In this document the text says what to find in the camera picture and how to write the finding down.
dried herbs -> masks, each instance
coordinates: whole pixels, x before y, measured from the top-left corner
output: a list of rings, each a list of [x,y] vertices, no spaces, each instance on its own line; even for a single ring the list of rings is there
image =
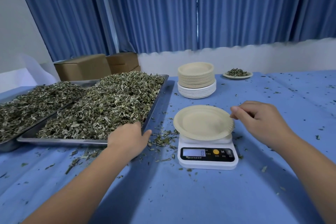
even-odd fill
[[[0,142],[82,96],[86,90],[70,82],[57,82],[49,86],[37,86],[25,95],[0,104]]]
[[[229,76],[234,76],[234,77],[237,77],[237,76],[240,77],[240,76],[247,76],[248,75],[247,72],[245,72],[241,69],[238,69],[238,68],[233,68],[230,71],[228,71],[226,74],[229,75]]]
[[[107,139],[119,125],[143,124],[163,81],[161,76],[141,72],[107,76],[71,108],[59,111],[37,137]]]

stainless steel tray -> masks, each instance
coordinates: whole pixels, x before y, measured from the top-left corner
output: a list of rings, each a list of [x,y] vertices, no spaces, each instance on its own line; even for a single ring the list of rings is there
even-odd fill
[[[72,81],[72,84],[78,84],[84,88],[88,88],[91,87],[93,85],[95,85],[97,82],[99,82],[100,80],[87,80],[87,81]],[[33,88],[23,91],[23,94],[20,95],[24,95],[27,94],[29,91],[33,90]],[[14,98],[16,98],[17,96],[14,96],[12,99],[7,99],[6,102],[13,100]],[[0,152],[9,152],[9,151],[13,151],[17,148],[19,148],[22,144],[19,143],[16,139],[22,135],[23,133],[25,133],[26,131],[30,130],[31,128],[35,127],[37,124],[39,124],[40,122],[43,122],[45,119],[53,116],[55,113],[57,113],[59,110],[68,107],[70,104],[72,104],[73,102],[67,103],[64,106],[60,107],[59,109],[57,109],[56,111],[50,113],[49,115],[43,117],[42,119],[36,121],[34,124],[32,124],[31,126],[25,128],[24,130],[20,131],[19,133],[16,133],[15,135],[13,135],[12,137],[8,138],[5,141],[0,142]]]
[[[152,117],[152,114],[154,112],[154,109],[160,99],[160,97],[163,95],[163,90],[167,84],[168,81],[168,75],[160,75],[161,77],[165,78],[161,89],[159,93],[157,94],[157,97],[152,105],[152,108],[150,109],[148,116],[142,125],[142,132],[146,129],[147,124],[149,120]],[[20,137],[18,137],[17,141],[19,142],[25,142],[25,143],[31,143],[35,145],[44,145],[44,146],[68,146],[68,147],[106,147],[107,146],[107,140],[93,140],[93,139],[61,139],[61,138],[36,138],[37,132],[42,129],[47,121],[52,118],[56,118],[57,113],[54,113],[53,115],[50,115],[49,117],[44,118],[43,121],[40,123],[34,125],[32,128],[30,128],[28,131],[23,133]]]

scale platform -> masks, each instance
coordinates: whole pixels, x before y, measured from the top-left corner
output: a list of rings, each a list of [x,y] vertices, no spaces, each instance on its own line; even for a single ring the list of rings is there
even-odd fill
[[[185,168],[233,170],[238,164],[232,134],[213,141],[195,140],[180,134],[177,157]]]

curtain fold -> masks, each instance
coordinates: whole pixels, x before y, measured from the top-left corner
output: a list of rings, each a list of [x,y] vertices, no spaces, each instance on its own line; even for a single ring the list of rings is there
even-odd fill
[[[199,49],[290,40],[299,0],[198,0]]]
[[[336,0],[301,0],[293,41],[336,37]]]
[[[26,0],[53,61],[115,53],[96,0]]]
[[[197,49],[197,0],[109,0],[119,48],[151,53]]]

